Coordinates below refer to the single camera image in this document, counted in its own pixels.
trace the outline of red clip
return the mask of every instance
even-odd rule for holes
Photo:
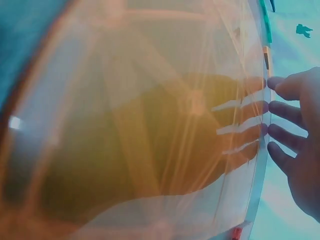
[[[242,228],[237,227],[233,230],[232,240],[240,240]]]

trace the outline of transparent plastic sheet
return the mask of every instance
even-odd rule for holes
[[[2,143],[15,231],[0,234],[193,240],[243,223],[266,157],[257,21],[246,0],[76,1]]]

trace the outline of clear plastic container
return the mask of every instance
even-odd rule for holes
[[[2,142],[6,239],[206,240],[245,222],[270,97],[253,16],[247,0],[75,1]]]

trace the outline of green clip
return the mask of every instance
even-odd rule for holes
[[[271,34],[270,20],[268,16],[267,7],[264,0],[260,0],[260,4],[262,6],[263,20],[266,28],[266,37],[267,37],[268,43],[271,44],[272,34]]]

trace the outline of green object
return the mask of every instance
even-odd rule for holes
[[[303,26],[302,24],[298,24],[298,26],[296,26],[296,34],[302,34],[304,35],[306,38],[310,38],[310,31],[313,31],[313,29],[308,28],[306,26]]]
[[[271,34],[270,20],[269,20],[269,16],[268,16],[267,7],[266,7],[264,0],[260,0],[260,4],[262,7],[263,20],[264,20],[265,29],[266,29],[267,41],[269,44],[271,44],[272,43],[272,34]]]

